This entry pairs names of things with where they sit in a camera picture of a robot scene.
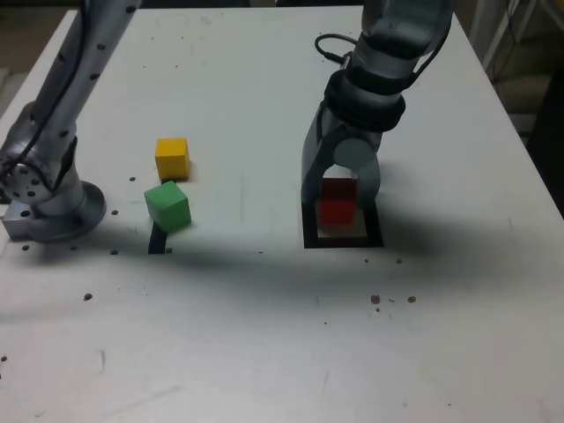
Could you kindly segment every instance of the white table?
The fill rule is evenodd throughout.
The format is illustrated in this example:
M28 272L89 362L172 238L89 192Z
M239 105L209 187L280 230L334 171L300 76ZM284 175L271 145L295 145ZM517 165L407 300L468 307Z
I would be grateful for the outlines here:
M303 249L301 147L336 70L313 40L359 28L355 7L136 14L78 121L108 215L28 251L2 234L0 421L563 419L564 225L457 21L383 139L386 248ZM194 226L148 256L172 136Z

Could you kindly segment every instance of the black cable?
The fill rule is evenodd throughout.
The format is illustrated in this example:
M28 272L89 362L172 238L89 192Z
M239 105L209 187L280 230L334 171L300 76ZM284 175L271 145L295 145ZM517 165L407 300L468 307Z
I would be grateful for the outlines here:
M412 77L410 79L408 86L411 86L417 80L417 78L419 78L421 76L421 74L427 68L427 66L429 64L431 64L431 62L437 57L437 55L439 54L439 52L442 49L442 46L444 46L444 43L446 42L447 38L449 37L449 33L450 33L450 22L449 22L449 26L447 27L447 31L444 34L444 37L442 37L441 41L439 42L437 47L434 49L433 53L431 53L429 58L419 67L417 72L414 72L412 74ZM340 33L324 33L322 35L319 35L315 39L315 49L319 53L321 53L323 55L323 57L325 57L328 60L331 60L332 62L335 62L335 63L338 63L338 64L343 64L343 62L345 61L346 55L339 56L339 55L336 55L335 53L327 52L327 51L323 50L321 47L319 47L319 41L325 40L325 39L328 39L328 38L334 38L334 39L337 39L337 40L349 41L349 42L351 42L352 44L355 44L355 45L356 45L356 40L354 38L347 37L346 35L341 35Z
M509 59L511 58L511 56L513 55L513 52L515 51L515 47L517 45L517 38L515 36L515 32L513 31L513 22L511 20L511 11L509 10L509 0L505 0L505 12L508 15L508 29L509 29L509 34L511 35L511 48L509 49L508 55L505 58L505 62L503 62L503 65L501 66L501 69L499 71L499 73L496 72L495 68L495 64L497 63L497 60L499 59L499 55L501 50L498 51L498 54L495 56L495 59L493 60L493 64L492 64L492 84L493 87L495 88L495 91L497 92L498 90L498 85L499 85L499 78L502 75L503 71L505 70L506 66L508 65Z
M23 160L27 156L27 154L32 150L32 148L35 146L35 144L37 144L37 141L39 140L41 133L43 132L43 130L47 126L49 119L51 118L53 113L55 113L56 107L59 105L59 103L63 99L64 95L69 90L69 87L71 86L73 79L77 75L80 62L82 62L82 56L83 56L84 50L85 50L85 41L86 41L87 30L88 30L88 12L86 10L85 0L81 0L81 2L80 2L80 40L78 42L77 59L76 59L74 65L73 65L72 71L71 71L69 77L67 78L67 81L65 82L65 84L63 86L63 89L61 90L59 95L57 95L55 101L53 102L51 109L46 114L45 119L43 119L43 121L38 125L37 131L35 131L35 133L33 134L32 139L29 141L29 143L27 143L26 147L21 152L21 154L16 159L14 159L12 161L11 165L8 168L6 168L2 172L2 174L0 175L0 181L2 181L2 179L5 178L6 175L9 174L19 163L21 163L21 160ZM41 181L43 182L43 184L45 185L45 187L47 188L47 190L49 192L53 192L53 191L56 190L57 187L54 187L54 188L49 187L48 182L47 182L45 175L43 173L39 172L39 177L40 177Z
M325 51L321 47L319 47L319 41L326 40L328 38L334 38L334 39L337 39L337 40L349 41L352 44L356 44L356 40L354 38L347 37L346 35L341 35L340 33L324 33L322 35L319 35L315 39L315 49L319 53L321 53L323 55L323 57L325 57L327 60L331 60L332 62L335 62L335 63L338 63L338 64L343 64L343 62L345 61L346 55L339 56L339 55L336 55L335 53Z

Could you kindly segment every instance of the green cube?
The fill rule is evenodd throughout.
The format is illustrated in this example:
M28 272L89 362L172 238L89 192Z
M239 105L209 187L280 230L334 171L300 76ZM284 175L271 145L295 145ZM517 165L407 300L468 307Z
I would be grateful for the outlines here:
M165 232L173 232L192 221L188 198L175 182L167 182L145 192L151 219Z

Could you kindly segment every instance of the cube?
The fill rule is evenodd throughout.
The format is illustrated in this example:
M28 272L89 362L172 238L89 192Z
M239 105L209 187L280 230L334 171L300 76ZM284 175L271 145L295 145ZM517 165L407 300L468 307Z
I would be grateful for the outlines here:
M155 161L161 181L187 180L190 173L188 140L186 138L158 139Z
M166 182L145 192L145 202L151 219L169 233L192 221L188 198L175 182Z
M356 181L354 179L323 179L319 201L322 225L351 225L356 212Z

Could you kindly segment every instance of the gray robot arm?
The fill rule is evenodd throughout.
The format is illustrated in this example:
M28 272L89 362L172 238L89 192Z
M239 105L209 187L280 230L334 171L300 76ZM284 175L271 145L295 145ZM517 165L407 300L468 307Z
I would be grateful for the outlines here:
M85 0L41 88L0 150L0 181L12 203L12 239L75 238L104 217L101 191L75 168L76 120L141 0Z
M313 204L333 166L358 178L357 205L374 206L380 188L376 153L396 127L409 88L438 54L450 29L451 0L374 0L362 11L362 33L335 72L311 124L301 157L301 201ZM414 72L419 59L431 56Z
M75 168L76 119L141 0L83 0L37 100L24 107L0 150L0 181L12 203L4 226L14 240L63 241L93 229L106 205ZM438 51L452 0L367 0L362 34L325 91L302 154L302 202L319 196L333 164L359 176L359 204L380 186L375 154L404 111L401 92L418 60Z

